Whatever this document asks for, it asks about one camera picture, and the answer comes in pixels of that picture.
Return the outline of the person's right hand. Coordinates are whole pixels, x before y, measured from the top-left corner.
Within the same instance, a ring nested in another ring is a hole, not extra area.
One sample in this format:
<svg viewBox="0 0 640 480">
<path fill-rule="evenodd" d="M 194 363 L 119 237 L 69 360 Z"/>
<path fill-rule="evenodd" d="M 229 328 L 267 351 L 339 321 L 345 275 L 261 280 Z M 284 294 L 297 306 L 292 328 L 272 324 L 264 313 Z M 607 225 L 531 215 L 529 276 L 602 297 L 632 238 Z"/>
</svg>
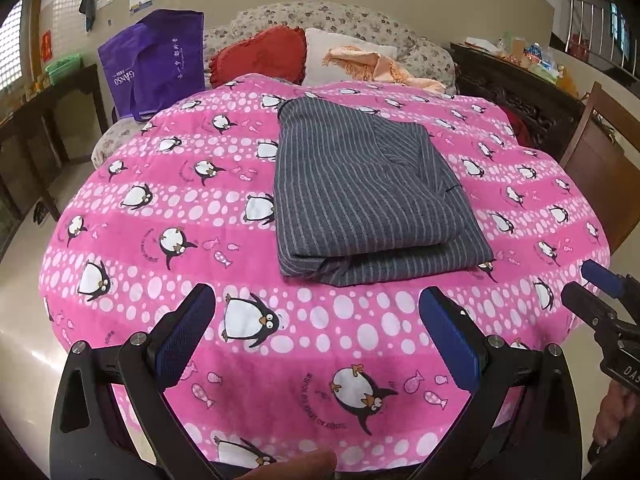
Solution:
<svg viewBox="0 0 640 480">
<path fill-rule="evenodd" d="M 608 385 L 608 392 L 600 404 L 600 410 L 594 422 L 593 441 L 604 448 L 614 440 L 624 422 L 637 411 L 639 396 L 615 380 Z"/>
</svg>

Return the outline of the person's left hand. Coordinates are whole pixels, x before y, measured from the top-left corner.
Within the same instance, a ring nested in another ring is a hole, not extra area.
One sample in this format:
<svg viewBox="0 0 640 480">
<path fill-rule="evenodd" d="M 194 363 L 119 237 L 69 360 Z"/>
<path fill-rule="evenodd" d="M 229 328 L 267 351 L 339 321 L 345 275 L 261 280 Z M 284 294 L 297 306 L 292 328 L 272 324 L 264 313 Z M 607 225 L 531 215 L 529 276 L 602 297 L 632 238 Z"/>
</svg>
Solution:
<svg viewBox="0 0 640 480">
<path fill-rule="evenodd" d="M 260 466 L 238 480 L 322 480 L 333 477 L 336 465 L 334 452 L 318 450 L 287 462 Z"/>
</svg>

